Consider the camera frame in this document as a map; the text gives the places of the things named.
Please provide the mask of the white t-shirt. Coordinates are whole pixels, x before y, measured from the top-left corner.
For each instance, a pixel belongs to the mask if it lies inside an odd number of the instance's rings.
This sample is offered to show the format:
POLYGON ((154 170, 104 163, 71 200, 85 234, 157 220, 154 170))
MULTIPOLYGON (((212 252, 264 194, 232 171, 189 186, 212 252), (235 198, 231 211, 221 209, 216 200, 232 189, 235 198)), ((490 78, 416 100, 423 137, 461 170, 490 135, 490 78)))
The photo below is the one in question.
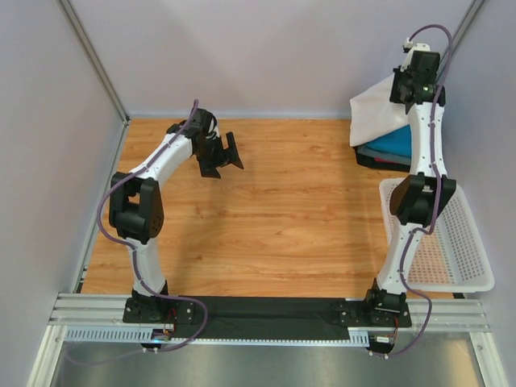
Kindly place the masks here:
POLYGON ((352 147, 366 144, 407 126, 408 117, 402 104, 389 100, 393 75, 350 99, 352 147))

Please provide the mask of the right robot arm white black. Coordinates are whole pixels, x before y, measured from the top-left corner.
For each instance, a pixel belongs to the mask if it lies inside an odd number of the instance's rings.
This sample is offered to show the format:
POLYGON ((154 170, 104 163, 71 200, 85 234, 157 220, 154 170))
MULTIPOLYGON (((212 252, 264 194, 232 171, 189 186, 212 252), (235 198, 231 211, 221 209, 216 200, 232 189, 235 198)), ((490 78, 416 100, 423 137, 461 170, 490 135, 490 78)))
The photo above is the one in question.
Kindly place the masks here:
POLYGON ((385 263, 365 296, 364 318, 379 326, 392 314, 408 310, 407 283, 415 252, 430 235, 437 218, 456 191, 443 161, 442 121, 445 89, 437 80, 440 54, 425 44, 406 50, 394 69, 389 96, 404 106, 411 130, 411 165, 408 176, 392 191, 389 212, 395 218, 385 263))

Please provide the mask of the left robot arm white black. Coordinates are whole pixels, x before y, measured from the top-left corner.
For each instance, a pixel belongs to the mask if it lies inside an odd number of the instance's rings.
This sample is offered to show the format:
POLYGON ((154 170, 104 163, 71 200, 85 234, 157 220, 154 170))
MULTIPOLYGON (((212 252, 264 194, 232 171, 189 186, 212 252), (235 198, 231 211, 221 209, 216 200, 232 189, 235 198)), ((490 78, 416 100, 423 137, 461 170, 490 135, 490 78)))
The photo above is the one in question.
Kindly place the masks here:
POLYGON ((205 178, 219 179, 218 170, 227 165, 244 168, 234 134, 229 131, 222 137, 214 114, 196 108, 186 120, 166 131, 159 146, 142 163, 111 179, 109 224, 131 254, 133 292, 147 297, 141 313, 150 323, 162 323, 169 316, 170 306, 158 296, 167 287, 157 246, 165 221, 161 189, 192 157, 205 178))

